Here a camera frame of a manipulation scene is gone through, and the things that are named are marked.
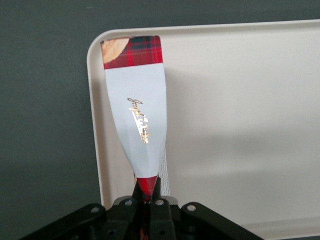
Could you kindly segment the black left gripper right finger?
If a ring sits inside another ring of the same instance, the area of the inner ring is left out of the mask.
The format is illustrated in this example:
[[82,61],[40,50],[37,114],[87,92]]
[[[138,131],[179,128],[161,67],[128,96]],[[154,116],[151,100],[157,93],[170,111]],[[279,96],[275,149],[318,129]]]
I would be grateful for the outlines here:
[[161,196],[157,178],[149,206],[150,240],[260,240],[261,237],[198,202],[182,207]]

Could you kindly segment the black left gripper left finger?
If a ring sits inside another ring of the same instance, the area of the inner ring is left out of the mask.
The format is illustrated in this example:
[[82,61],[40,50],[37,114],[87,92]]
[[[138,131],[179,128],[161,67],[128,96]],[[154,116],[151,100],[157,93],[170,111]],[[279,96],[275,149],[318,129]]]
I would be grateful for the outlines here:
[[117,198],[110,209],[91,203],[22,237],[23,240],[130,240],[139,238],[134,227],[143,192]]

